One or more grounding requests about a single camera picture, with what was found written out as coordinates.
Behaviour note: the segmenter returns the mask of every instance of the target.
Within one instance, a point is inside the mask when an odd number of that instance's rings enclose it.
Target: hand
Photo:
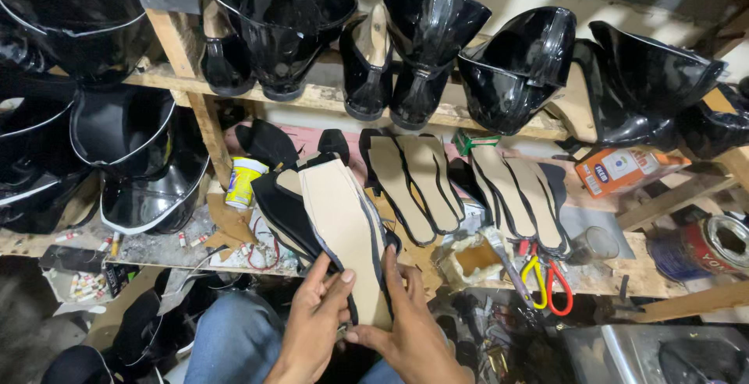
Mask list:
[[[322,253],[296,290],[281,353],[266,383],[315,382],[330,362],[335,333],[351,319],[346,298],[356,275],[346,269],[326,280],[328,265],[330,258]]]
[[[395,317],[392,332],[356,326],[346,333],[346,340],[378,351],[407,384],[469,382],[426,306],[421,272],[407,265],[396,269],[393,245],[385,251],[385,280]]]

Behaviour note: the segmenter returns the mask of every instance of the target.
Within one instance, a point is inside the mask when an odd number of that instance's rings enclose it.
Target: tin can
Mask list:
[[[712,274],[749,274],[749,228],[728,216],[712,216],[678,234],[648,242],[658,270],[674,281]]]
[[[253,179],[258,178],[268,171],[268,167],[255,159],[231,158],[234,167],[231,169],[231,180],[229,190],[226,192],[224,202],[238,209],[247,209],[252,201],[252,187],[249,185]]]

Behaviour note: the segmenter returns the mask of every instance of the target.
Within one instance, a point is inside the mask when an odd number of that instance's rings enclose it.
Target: glue container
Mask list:
[[[252,201],[252,188],[249,183],[268,171],[268,167],[255,159],[231,158],[234,168],[231,170],[229,190],[224,200],[229,206],[247,209]]]

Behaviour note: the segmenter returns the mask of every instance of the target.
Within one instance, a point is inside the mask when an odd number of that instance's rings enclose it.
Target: cardboard box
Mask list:
[[[637,149],[604,149],[575,167],[593,198],[641,188],[691,165],[677,156]]]

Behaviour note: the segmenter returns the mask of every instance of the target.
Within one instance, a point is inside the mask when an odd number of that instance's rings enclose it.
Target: jeans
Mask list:
[[[284,325],[261,297],[230,293],[198,321],[184,384],[260,384],[281,351]],[[360,384],[403,384],[384,359]]]

